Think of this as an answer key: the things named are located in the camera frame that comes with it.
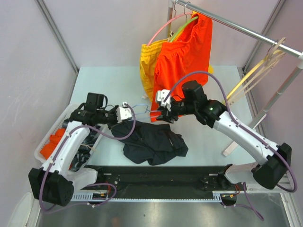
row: clothes hanger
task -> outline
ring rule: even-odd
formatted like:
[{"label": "clothes hanger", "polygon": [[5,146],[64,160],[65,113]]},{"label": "clothes hanger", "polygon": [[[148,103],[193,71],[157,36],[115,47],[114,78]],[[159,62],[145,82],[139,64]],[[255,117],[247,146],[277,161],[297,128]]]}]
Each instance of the clothes hanger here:
[{"label": "clothes hanger", "polygon": [[149,46],[149,45],[152,43],[152,41],[155,39],[155,37],[160,33],[160,31],[162,31],[167,25],[169,25],[169,24],[170,24],[172,21],[174,21],[175,19],[178,19],[179,17],[182,17],[182,16],[186,16],[186,20],[187,20],[187,15],[193,13],[193,12],[189,12],[189,13],[186,13],[186,12],[185,12],[185,7],[186,7],[186,5],[189,4],[189,3],[190,3],[190,1],[187,2],[187,3],[185,4],[184,10],[183,10],[184,13],[183,13],[183,14],[180,14],[180,15],[178,15],[178,16],[176,16],[177,11],[176,11],[175,5],[174,5],[174,11],[175,11],[174,18],[172,18],[172,19],[170,19],[168,22],[166,22],[166,23],[165,23],[165,24],[156,32],[156,34],[151,38],[151,40],[147,43],[146,46]]},{"label": "clothes hanger", "polygon": [[193,22],[194,20],[196,20],[196,19],[198,19],[198,17],[193,17],[193,18],[191,18],[189,21],[187,21],[183,26],[181,26],[179,29],[178,29],[178,31],[172,36],[172,38],[170,39],[170,43],[171,42],[173,42],[175,39],[176,39],[176,37],[180,34],[180,32],[182,32],[184,29],[185,29],[185,27],[190,23],[190,22]]},{"label": "clothes hanger", "polygon": [[[274,57],[271,59],[270,64],[264,65],[255,76],[253,76],[239,91],[237,91],[231,98],[228,100],[229,104],[232,105],[246,95],[250,90],[252,90],[284,57],[285,53],[283,51],[275,51],[272,54]],[[252,86],[246,89],[253,81],[260,77]]]},{"label": "clothes hanger", "polygon": [[[277,42],[277,44],[273,47],[271,47],[268,52],[267,55],[265,56],[264,59],[262,59],[255,67],[253,67],[244,77],[242,80],[240,80],[240,82],[230,91],[230,93],[227,95],[227,99],[228,101],[230,101],[230,104],[235,103],[236,101],[238,101],[241,97],[243,97],[247,92],[249,92],[252,88],[254,88],[256,86],[257,83],[259,83],[269,72],[270,70],[276,65],[278,64],[278,62],[282,59],[282,57],[285,55],[285,53],[283,51],[277,50],[279,45],[282,44],[285,41],[285,38],[282,38],[279,42]],[[263,66],[259,72],[251,79],[249,80],[246,85],[241,88],[235,95],[234,93],[237,91],[237,89],[261,66]],[[260,75],[261,78],[253,85],[251,86],[248,90],[246,90],[244,93],[241,94],[241,92],[249,85],[253,82],[253,80],[255,80],[257,77],[259,77]]]},{"label": "clothes hanger", "polygon": [[178,16],[176,16],[176,17],[170,19],[168,22],[166,22],[166,23],[165,23],[165,24],[156,32],[156,34],[151,38],[151,40],[147,43],[146,46],[149,46],[149,45],[152,43],[152,41],[154,40],[154,38],[160,33],[160,31],[162,31],[162,30],[163,30],[167,25],[169,25],[172,21],[174,21],[175,19],[178,19],[179,17],[183,17],[183,16],[189,15],[189,14],[192,14],[192,12],[185,13],[185,14],[182,13],[181,15],[178,15]]}]

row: green hanger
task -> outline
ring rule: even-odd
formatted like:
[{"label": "green hanger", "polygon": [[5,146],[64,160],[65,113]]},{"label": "green hanger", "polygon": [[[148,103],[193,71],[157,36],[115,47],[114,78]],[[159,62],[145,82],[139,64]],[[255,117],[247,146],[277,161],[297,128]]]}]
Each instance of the green hanger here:
[{"label": "green hanger", "polygon": [[183,26],[181,26],[179,29],[178,29],[178,31],[172,36],[172,38],[170,39],[170,43],[172,42],[172,41],[174,41],[174,39],[177,37],[177,35],[190,23],[190,22],[192,22],[192,21],[194,21],[194,20],[196,20],[196,19],[198,19],[198,17],[193,17],[193,18],[191,18],[189,21],[187,21]]}]

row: white clip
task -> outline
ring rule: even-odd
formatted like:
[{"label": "white clip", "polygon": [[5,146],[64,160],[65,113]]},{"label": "white clip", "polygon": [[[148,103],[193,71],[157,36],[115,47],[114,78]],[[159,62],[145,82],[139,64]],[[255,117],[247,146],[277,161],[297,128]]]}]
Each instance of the white clip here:
[{"label": "white clip", "polygon": [[70,131],[66,131],[66,136],[69,138],[71,137]]},{"label": "white clip", "polygon": [[127,108],[126,105],[127,103],[122,103],[123,107],[118,107],[117,108],[117,120],[118,123],[121,123],[123,120],[128,120],[133,117],[132,111],[130,108]]},{"label": "white clip", "polygon": [[162,106],[162,107],[166,107],[168,109],[168,111],[170,111],[170,96],[167,98],[166,101],[164,101],[164,99],[167,97],[167,95],[169,94],[169,90],[161,90],[161,91],[157,91],[156,94],[156,102]]}]

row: pink hanger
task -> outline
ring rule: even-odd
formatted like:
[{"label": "pink hanger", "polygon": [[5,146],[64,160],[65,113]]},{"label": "pink hanger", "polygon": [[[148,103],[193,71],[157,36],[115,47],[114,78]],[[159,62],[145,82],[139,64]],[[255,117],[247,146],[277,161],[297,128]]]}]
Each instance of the pink hanger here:
[{"label": "pink hanger", "polygon": [[154,38],[156,38],[156,36],[160,33],[160,31],[162,31],[163,28],[165,28],[167,25],[169,25],[172,21],[174,21],[175,19],[178,19],[179,17],[182,17],[182,16],[185,16],[185,15],[189,15],[189,14],[192,14],[192,12],[190,13],[182,13],[178,16],[175,16],[174,18],[170,19],[168,22],[166,22],[159,30],[158,32],[156,32],[156,34],[151,38],[151,40],[147,43],[146,46],[149,46],[152,41],[154,40]]}]

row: clothes rack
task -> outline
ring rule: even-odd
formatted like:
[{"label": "clothes rack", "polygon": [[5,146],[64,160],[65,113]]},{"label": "clothes rack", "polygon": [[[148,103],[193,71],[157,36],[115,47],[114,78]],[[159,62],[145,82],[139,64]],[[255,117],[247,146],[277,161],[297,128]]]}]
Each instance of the clothes rack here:
[{"label": "clothes rack", "polygon": [[[231,22],[227,19],[224,19],[216,14],[213,14],[211,12],[208,12],[194,4],[191,4],[189,1],[184,1],[184,0],[169,0],[169,14],[168,14],[168,20],[170,19],[170,6],[171,3],[174,4],[179,4],[181,6],[184,6],[185,8],[201,13],[202,15],[205,15],[209,18],[211,18],[214,21],[217,21],[225,26],[228,26],[236,31],[239,31],[241,33],[244,33],[256,40],[259,40],[261,42],[264,42],[266,44],[269,44],[271,46],[277,44],[277,40],[273,40],[265,35],[262,35],[258,32],[255,32],[253,30],[250,30],[249,28],[243,27],[241,25],[238,25],[234,22]],[[253,121],[250,124],[250,127],[253,128],[260,119],[263,118],[263,116],[269,111],[269,109],[272,107],[272,105],[278,100],[278,98],[284,93],[284,91],[288,88],[289,85],[294,81],[294,79],[302,72],[303,69],[303,52],[295,50],[289,46],[286,46],[284,44],[280,45],[278,47],[279,50],[284,51],[285,53],[288,53],[292,56],[297,57],[300,62],[296,66],[296,68],[290,73],[290,75],[287,77],[287,79],[284,81],[284,83],[280,86],[280,88],[275,92],[275,94],[271,97],[271,99],[266,103],[266,105],[262,108],[262,110],[257,114],[257,116],[253,119]]]}]

